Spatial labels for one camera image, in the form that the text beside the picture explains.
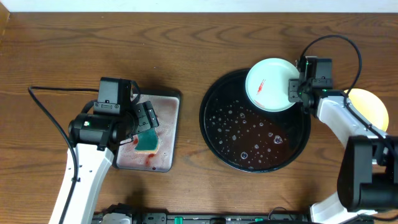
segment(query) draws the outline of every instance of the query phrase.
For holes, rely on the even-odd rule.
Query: wooden table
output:
[[[203,95],[219,77],[268,57],[294,62],[313,39],[343,34],[363,56],[357,87],[375,93],[398,135],[398,15],[15,13],[0,49],[0,223],[47,223],[65,172],[67,146],[27,93],[29,85],[98,88],[100,77],[134,79],[182,92],[178,139],[167,173],[111,168],[96,210],[112,203],[170,212],[306,211],[336,191],[344,149],[312,119],[303,153],[269,174],[222,163],[199,128]],[[333,58],[335,88],[357,70],[354,50],[324,40],[309,51]],[[64,129],[92,93],[38,91]]]

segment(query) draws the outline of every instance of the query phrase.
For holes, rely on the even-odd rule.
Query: green object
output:
[[[174,224],[182,224],[182,217],[175,217]]]
[[[151,151],[156,150],[159,142],[159,138],[156,135],[155,129],[144,131],[143,133],[137,134],[138,143],[136,150],[138,151]]]

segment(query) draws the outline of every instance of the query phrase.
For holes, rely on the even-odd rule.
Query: yellow bowl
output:
[[[351,90],[348,98],[370,123],[380,130],[387,130],[389,122],[387,108],[375,94],[355,88]]]

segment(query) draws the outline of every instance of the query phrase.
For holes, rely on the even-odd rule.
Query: white wall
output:
[[[398,0],[0,0],[10,12],[398,12]]]

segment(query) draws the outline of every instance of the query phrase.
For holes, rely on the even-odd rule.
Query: round black tray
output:
[[[299,104],[276,113],[254,106],[245,91],[248,72],[231,72],[210,87],[200,106],[200,130],[210,150],[227,165],[271,172],[303,151],[310,136],[310,115]]]

